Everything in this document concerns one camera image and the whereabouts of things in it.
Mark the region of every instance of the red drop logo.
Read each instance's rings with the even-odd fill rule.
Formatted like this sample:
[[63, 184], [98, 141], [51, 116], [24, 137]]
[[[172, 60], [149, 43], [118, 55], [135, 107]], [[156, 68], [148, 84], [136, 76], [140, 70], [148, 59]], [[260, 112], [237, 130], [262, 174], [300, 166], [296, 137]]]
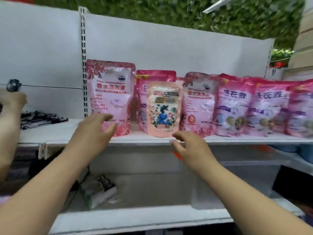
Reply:
[[196, 118], [194, 117], [193, 114], [189, 115], [189, 117], [188, 117], [188, 122], [189, 122], [190, 124], [194, 124], [194, 123], [196, 122]]

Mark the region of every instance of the green leaf wall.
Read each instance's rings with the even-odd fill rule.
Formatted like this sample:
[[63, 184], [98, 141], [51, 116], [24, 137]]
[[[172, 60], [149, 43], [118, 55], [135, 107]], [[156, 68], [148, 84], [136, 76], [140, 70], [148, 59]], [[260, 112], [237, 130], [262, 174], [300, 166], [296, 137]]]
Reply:
[[217, 0], [34, 0], [39, 5], [204, 31], [276, 38], [275, 48], [293, 48], [305, 0], [235, 0], [209, 14]]

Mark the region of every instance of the fluorescent light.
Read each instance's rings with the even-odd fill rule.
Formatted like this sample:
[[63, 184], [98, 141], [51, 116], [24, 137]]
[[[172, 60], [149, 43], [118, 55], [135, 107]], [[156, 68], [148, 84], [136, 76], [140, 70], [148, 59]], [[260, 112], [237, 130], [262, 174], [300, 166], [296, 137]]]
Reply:
[[216, 10], [217, 8], [226, 5], [227, 3], [231, 2], [232, 0], [219, 0], [217, 3], [213, 4], [212, 6], [210, 6], [209, 8], [205, 9], [204, 11], [202, 11], [205, 14], [210, 13], [211, 11]]

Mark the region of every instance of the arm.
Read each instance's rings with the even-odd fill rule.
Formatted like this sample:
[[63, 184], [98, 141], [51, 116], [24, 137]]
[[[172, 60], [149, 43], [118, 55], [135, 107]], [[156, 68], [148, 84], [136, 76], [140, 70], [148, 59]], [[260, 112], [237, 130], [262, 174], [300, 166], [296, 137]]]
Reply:
[[116, 124], [101, 131], [102, 122], [111, 118], [95, 114], [81, 122], [65, 150], [0, 207], [1, 234], [48, 234], [71, 186], [115, 133]]
[[0, 90], [0, 183], [3, 182], [13, 161], [21, 134], [21, 113], [26, 104], [22, 92]]
[[172, 144], [223, 202], [244, 235], [313, 234], [305, 222], [221, 166], [204, 139], [188, 131], [173, 136], [186, 142], [186, 148], [176, 140]]

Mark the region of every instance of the forearm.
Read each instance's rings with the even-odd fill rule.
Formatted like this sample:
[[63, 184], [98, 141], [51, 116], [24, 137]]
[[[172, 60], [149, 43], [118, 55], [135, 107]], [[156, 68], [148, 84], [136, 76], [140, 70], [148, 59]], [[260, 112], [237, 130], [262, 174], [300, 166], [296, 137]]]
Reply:
[[79, 162], [73, 164], [73, 156], [69, 152], [60, 154], [0, 207], [1, 233], [48, 234], [72, 184], [85, 167]]
[[21, 109], [3, 106], [0, 114], [0, 182], [4, 181], [18, 145]]
[[220, 164], [202, 176], [245, 235], [313, 234], [313, 229]]

